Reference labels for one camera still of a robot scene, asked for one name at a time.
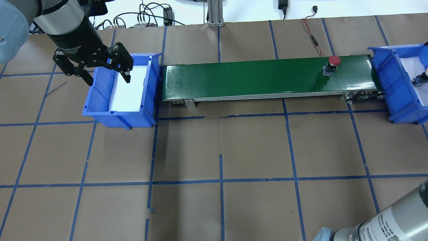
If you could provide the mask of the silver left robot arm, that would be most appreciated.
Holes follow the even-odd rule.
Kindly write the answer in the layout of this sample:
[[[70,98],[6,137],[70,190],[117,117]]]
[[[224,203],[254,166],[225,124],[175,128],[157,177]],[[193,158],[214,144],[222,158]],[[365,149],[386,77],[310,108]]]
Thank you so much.
[[[75,75],[92,86],[87,68],[104,67],[130,83],[133,58],[120,42],[106,46],[78,0],[2,0],[1,64],[11,61],[26,43],[32,23],[55,43],[52,59],[67,76]]]

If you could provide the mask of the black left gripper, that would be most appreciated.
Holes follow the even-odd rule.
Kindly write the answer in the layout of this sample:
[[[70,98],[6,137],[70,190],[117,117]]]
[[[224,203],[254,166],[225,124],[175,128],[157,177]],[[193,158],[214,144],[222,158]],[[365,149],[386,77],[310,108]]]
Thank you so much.
[[[121,42],[108,48],[102,42],[89,19],[84,18],[76,29],[66,34],[48,37],[58,47],[52,59],[67,76],[75,75],[88,86],[94,83],[86,67],[106,67],[118,72],[126,83],[130,83],[130,72],[134,59]]]

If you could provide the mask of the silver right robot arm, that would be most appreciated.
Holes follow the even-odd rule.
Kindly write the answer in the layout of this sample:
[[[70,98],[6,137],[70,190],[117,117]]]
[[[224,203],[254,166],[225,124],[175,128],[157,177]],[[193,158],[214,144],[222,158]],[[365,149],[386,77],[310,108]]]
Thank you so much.
[[[355,227],[333,231],[323,227],[315,241],[426,241],[428,239],[428,182]]]

